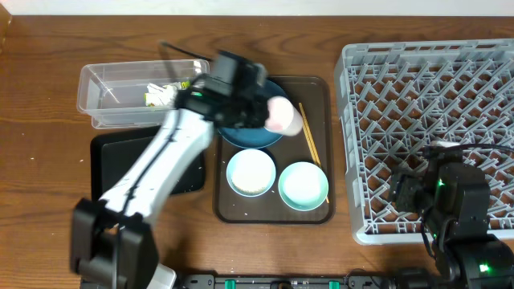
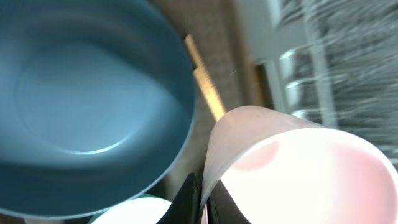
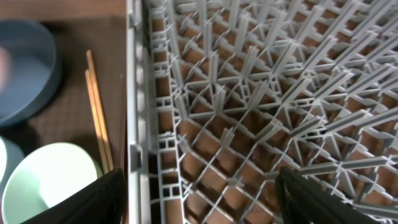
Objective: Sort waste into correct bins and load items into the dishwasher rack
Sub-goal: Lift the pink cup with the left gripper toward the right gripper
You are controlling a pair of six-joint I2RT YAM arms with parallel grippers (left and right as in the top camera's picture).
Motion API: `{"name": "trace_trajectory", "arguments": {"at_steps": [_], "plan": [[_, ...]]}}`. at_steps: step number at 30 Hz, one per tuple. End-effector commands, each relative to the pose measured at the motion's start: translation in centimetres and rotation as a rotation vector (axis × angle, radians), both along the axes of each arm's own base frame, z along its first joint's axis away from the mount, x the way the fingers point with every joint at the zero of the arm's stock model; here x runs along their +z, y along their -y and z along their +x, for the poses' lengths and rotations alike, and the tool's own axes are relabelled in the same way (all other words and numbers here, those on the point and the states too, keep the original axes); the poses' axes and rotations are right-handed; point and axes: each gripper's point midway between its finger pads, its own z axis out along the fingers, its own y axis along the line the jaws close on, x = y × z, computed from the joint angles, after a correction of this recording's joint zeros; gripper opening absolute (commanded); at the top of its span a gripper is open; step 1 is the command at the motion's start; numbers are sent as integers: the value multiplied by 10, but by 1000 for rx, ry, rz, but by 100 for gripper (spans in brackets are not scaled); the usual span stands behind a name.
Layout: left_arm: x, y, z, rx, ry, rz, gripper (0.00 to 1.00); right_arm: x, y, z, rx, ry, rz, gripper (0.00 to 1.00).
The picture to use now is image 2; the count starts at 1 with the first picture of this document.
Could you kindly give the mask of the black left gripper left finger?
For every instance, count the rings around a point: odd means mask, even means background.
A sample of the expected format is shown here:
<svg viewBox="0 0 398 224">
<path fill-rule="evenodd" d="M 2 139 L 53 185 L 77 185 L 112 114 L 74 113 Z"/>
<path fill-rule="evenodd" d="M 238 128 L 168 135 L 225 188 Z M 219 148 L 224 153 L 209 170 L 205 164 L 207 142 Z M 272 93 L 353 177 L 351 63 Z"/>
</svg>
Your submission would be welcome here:
<svg viewBox="0 0 398 224">
<path fill-rule="evenodd" d="M 199 223 L 201 183 L 195 173 L 187 175 L 170 207 L 157 224 Z"/>
</svg>

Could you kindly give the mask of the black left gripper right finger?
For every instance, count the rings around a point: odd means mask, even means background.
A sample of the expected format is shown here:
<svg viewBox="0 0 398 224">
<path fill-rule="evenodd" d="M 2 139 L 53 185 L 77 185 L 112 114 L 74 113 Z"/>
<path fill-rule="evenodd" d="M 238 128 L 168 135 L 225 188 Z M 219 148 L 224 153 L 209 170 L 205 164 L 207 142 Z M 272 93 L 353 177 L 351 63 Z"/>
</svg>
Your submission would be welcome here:
<svg viewBox="0 0 398 224">
<path fill-rule="evenodd" d="M 212 190 L 206 205 L 209 224 L 250 224 L 220 180 Z"/>
</svg>

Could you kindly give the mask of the pink plastic cup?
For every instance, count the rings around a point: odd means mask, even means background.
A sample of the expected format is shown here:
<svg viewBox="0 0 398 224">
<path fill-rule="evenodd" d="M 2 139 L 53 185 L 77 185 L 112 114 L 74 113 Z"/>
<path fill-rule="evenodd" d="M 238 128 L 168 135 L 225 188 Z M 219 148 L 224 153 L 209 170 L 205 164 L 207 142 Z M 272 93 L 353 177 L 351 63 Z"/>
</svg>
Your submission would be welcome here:
<svg viewBox="0 0 398 224">
<path fill-rule="evenodd" d="M 219 183 L 250 223 L 397 223 L 397 171 L 376 146 L 260 106 L 215 124 L 201 208 Z"/>
</svg>

